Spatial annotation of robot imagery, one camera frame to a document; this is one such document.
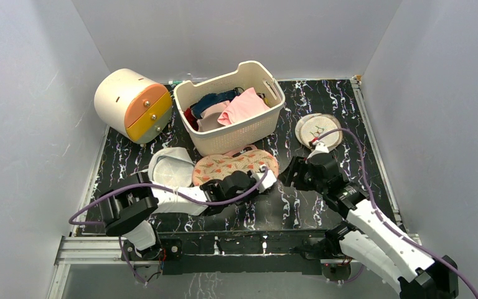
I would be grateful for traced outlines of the floral mesh laundry bag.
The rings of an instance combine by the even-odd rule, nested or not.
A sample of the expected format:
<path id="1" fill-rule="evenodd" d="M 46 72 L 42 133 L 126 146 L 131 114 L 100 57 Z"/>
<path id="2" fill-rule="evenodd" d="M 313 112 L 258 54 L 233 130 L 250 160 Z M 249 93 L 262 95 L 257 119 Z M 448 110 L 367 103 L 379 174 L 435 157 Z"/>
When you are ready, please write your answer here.
<path id="1" fill-rule="evenodd" d="M 274 175 L 279 174 L 278 160 L 269 152 L 253 145 L 226 154 L 211 154 L 196 162 L 192 172 L 192 183 L 199 186 L 213 179 L 223 180 L 235 171 L 258 172 L 267 166 Z"/>

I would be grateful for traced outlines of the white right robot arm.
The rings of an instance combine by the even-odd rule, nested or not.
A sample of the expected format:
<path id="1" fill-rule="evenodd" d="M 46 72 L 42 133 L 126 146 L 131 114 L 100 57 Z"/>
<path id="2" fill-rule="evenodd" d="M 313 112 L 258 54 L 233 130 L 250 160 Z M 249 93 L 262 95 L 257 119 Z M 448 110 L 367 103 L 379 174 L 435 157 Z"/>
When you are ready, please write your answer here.
<path id="1" fill-rule="evenodd" d="M 306 252 L 325 252 L 334 258 L 352 257 L 389 284 L 400 298 L 457 298 L 457 265 L 445 255 L 431 257 L 413 239 L 372 206 L 369 193 L 344 177 L 329 153 L 295 156 L 278 176 L 284 186 L 315 191 L 342 222 L 325 237 L 305 246 Z"/>

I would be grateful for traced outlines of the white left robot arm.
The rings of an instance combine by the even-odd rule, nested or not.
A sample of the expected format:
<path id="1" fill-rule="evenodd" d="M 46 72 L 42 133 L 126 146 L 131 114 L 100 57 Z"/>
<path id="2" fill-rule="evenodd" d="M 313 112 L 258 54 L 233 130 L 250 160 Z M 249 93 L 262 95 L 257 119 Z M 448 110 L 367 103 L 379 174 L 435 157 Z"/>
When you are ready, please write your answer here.
<path id="1" fill-rule="evenodd" d="M 124 186 L 102 195 L 100 208 L 106 235 L 121 237 L 133 253 L 144 260 L 157 259 L 164 251 L 149 217 L 153 214 L 213 216 L 232 204 L 269 190 L 277 181 L 266 166 L 257 172 L 234 171 L 223 179 L 194 187 L 173 187 L 136 174 Z"/>

